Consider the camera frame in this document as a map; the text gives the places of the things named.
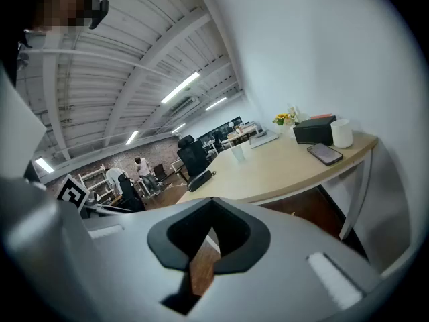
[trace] ceiling light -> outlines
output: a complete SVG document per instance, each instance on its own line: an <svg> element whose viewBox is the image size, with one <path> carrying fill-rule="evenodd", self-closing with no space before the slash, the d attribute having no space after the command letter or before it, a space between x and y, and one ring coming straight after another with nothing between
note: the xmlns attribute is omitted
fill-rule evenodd
<svg viewBox="0 0 429 322"><path fill-rule="evenodd" d="M172 133L175 133L176 131L178 131L181 127L184 127L186 125L186 123L183 123L180 127L178 127L177 129L173 130Z"/></svg>
<svg viewBox="0 0 429 322"><path fill-rule="evenodd" d="M133 132L133 134L129 136L129 139L127 143L125 143L125 145L130 144L134 140L134 137L137 136L138 133L139 133L138 131Z"/></svg>
<svg viewBox="0 0 429 322"><path fill-rule="evenodd" d="M174 97L177 93L179 93L187 84L191 83L193 80L195 80L199 76L200 75L197 72L195 72L194 74L189 76L183 83L181 83L173 91L171 91L171 93L169 95L167 95L167 97L162 99L161 103L166 103L167 101L169 101L172 97Z"/></svg>
<svg viewBox="0 0 429 322"><path fill-rule="evenodd" d="M217 101L216 103L214 103L213 105L210 105L209 107L207 107L206 108L206 111L208 111L209 109L211 109L212 107L215 107L217 104L219 104L219 103L222 103L224 100L226 99L226 97L225 98L222 98L221 100L219 100L219 101Z"/></svg>
<svg viewBox="0 0 429 322"><path fill-rule="evenodd" d="M38 164L40 167L42 167L48 173L52 173L54 171L54 169L52 169L52 167L49 164L47 164L46 161L42 158L38 158L36 160L36 164Z"/></svg>

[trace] white shirt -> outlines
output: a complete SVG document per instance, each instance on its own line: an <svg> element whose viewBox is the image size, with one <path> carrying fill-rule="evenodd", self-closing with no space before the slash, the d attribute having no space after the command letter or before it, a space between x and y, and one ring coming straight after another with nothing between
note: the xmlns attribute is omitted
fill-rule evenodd
<svg viewBox="0 0 429 322"><path fill-rule="evenodd" d="M124 170L121 170L120 168L110 168L106 172L107 180L110 182L112 186L116 186L116 189L120 195L122 195L121 185L119 184L118 177L125 173L126 176L128 176L127 172Z"/></svg>
<svg viewBox="0 0 429 322"><path fill-rule="evenodd" d="M141 160L141 163L140 163L140 164L136 164L136 163L134 162L135 170L137 171L137 173L138 173L140 176L146 176L146 175L149 175L149 174L150 174L149 162L147 162L145 158L142 158L142 159L140 159L140 160Z"/></svg>

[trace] brick wall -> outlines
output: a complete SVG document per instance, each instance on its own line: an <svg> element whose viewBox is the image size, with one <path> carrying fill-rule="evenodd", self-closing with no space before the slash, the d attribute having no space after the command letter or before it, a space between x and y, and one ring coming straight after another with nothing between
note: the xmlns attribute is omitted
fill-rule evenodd
<svg viewBox="0 0 429 322"><path fill-rule="evenodd" d="M80 175L85 175L94 172L95 170L99 169L102 164L104 164L105 168L118 167L126 171L131 179L137 180L138 175L134 167L134 158L138 156L141 158L145 158L149 162L151 167L162 163L164 167L164 172L166 174L169 174L173 172L173 170L170 168L170 164L178 157L177 151L179 148L177 146L177 141L178 138L172 137L150 144L145 144L143 146L132 148L124 152L109 156L107 158L103 158L102 160L93 162L91 164L87 164L86 166L73 170L69 174L78 182L80 182L78 175L79 173ZM48 182L46 184L48 192L55 195L64 178L65 175L61 176L56 180ZM98 176L85 181L85 184L87 186L90 186L96 182L100 182L101 180L102 179L100 179L100 176ZM105 192L105 190L105 185L101 185L95 189L98 194Z"/></svg>

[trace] black box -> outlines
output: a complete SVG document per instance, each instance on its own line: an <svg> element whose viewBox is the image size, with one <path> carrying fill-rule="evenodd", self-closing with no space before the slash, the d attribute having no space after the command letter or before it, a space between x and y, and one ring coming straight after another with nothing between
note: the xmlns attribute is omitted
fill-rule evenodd
<svg viewBox="0 0 429 322"><path fill-rule="evenodd" d="M330 146L332 140L332 130L330 124L336 121L336 117L323 117L303 121L294 127L296 141L299 144L317 144L323 143Z"/></svg>

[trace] person in white shirt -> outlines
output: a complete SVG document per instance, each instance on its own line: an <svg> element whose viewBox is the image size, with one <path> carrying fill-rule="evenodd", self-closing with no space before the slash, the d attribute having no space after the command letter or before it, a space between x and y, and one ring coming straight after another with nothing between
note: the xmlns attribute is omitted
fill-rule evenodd
<svg viewBox="0 0 429 322"><path fill-rule="evenodd" d="M146 187L152 191L152 193L160 193L155 177L151 174L152 168L150 167L149 162L145 158L135 158L134 160L135 170L145 183Z"/></svg>
<svg viewBox="0 0 429 322"><path fill-rule="evenodd" d="M125 175L128 177L128 174L126 171L121 170L120 168L106 168L105 169L107 180L109 181L110 185L112 185L113 191L115 193L115 196L122 195L121 185L119 184L118 177L125 173Z"/></svg>

